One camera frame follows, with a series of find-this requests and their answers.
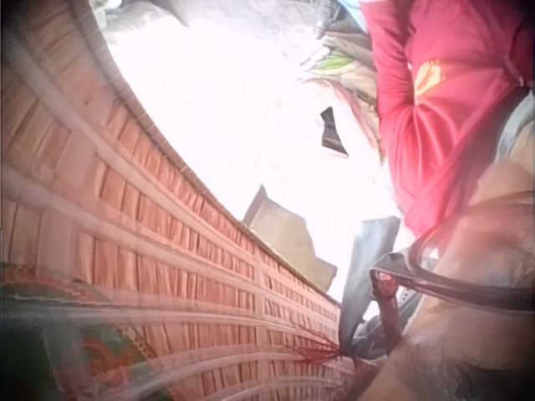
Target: logo on shirt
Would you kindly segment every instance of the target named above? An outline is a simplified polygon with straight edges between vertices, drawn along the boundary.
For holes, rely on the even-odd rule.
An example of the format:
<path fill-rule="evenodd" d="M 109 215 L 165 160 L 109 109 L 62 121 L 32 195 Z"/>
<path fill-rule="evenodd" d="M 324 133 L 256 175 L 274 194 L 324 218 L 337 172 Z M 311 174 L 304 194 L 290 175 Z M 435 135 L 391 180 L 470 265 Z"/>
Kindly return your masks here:
<path fill-rule="evenodd" d="M 417 99 L 429 89 L 444 80 L 444 74 L 439 60 L 430 60 L 423 63 L 418 69 L 415 78 L 415 98 Z"/>

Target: hair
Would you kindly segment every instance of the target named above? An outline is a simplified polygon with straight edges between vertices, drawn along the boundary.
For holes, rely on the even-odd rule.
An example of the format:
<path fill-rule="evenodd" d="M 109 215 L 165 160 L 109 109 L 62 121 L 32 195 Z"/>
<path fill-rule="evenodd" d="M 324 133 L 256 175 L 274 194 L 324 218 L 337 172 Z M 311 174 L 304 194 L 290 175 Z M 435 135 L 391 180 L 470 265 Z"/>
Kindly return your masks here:
<path fill-rule="evenodd" d="M 418 400 L 508 401 L 535 399 L 535 363 L 520 368 L 484 368 L 443 355 L 436 362 L 414 348 L 396 371 Z"/>

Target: eyeglasses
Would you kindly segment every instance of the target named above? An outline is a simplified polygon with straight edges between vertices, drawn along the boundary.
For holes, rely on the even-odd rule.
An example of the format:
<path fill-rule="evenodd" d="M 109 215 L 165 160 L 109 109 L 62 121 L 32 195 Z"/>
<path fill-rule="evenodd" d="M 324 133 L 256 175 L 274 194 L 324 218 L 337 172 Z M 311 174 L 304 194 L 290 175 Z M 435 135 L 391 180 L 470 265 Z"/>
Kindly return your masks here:
<path fill-rule="evenodd" d="M 444 233 L 450 233 L 449 230 L 457 226 L 462 219 L 471 217 L 473 221 L 483 221 L 488 220 L 489 216 L 500 216 L 502 223 L 523 218 L 523 221 L 528 223 L 527 226 L 532 227 L 533 193 L 526 191 L 505 195 L 470 206 L 428 231 L 411 247 L 383 256 L 370 269 L 372 296 L 379 305 L 388 354 L 401 340 L 396 298 L 399 286 L 465 307 L 533 315 L 533 287 L 484 286 L 440 276 L 422 267 L 422 261 L 427 258 L 425 250 L 431 249 L 434 241 L 444 238 Z"/>

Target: glasses frame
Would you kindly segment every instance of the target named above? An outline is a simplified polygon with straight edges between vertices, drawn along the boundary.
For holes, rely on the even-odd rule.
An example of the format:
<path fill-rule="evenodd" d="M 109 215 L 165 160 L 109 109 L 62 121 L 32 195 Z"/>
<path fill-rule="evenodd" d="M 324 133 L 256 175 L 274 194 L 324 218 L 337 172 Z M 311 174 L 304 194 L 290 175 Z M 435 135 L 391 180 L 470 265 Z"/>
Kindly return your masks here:
<path fill-rule="evenodd" d="M 402 338 L 396 298 L 399 286 L 465 307 L 533 315 L 535 312 L 533 287 L 510 288 L 462 282 L 427 271 L 418 264 L 425 245 L 441 228 L 455 224 L 462 217 L 473 216 L 483 211 L 513 214 L 520 211 L 529 216 L 529 213 L 533 213 L 533 192 L 518 192 L 469 206 L 426 232 L 409 248 L 383 256 L 370 269 L 372 298 L 379 305 L 387 354 L 394 350 Z"/>

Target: skin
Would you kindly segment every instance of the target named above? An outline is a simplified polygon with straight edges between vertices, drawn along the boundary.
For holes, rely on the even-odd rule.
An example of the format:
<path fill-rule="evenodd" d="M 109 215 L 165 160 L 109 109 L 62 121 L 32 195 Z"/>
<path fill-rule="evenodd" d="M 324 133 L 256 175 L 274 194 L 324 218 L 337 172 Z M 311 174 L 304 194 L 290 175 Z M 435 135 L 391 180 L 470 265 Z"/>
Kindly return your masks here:
<path fill-rule="evenodd" d="M 508 160 L 489 167 L 478 183 L 472 204 L 500 195 L 533 190 L 534 148 L 532 138 L 527 139 L 530 130 L 533 130 L 532 124 L 526 127 Z M 511 276 L 512 272 L 508 271 L 513 269 L 511 264 L 479 263 L 478 266 L 474 263 L 481 259 L 482 251 L 488 250 L 485 231 L 484 222 L 479 222 L 477 229 L 473 224 L 459 225 L 436 272 L 481 284 L 497 284 L 497 279 L 506 285 L 507 279 L 500 277 Z M 498 252 L 492 255 L 502 257 Z M 529 271 L 523 285 L 531 283 L 533 276 L 533 270 Z M 425 359 L 431 363 L 448 355 L 482 368 L 517 368 L 533 356 L 534 332 L 532 318 L 478 311 L 424 297 L 419 311 L 405 330 L 403 342 L 388 357 L 359 401 L 417 399 L 400 377 L 400 369 L 409 358 L 410 350 L 416 346 L 425 349 Z"/>

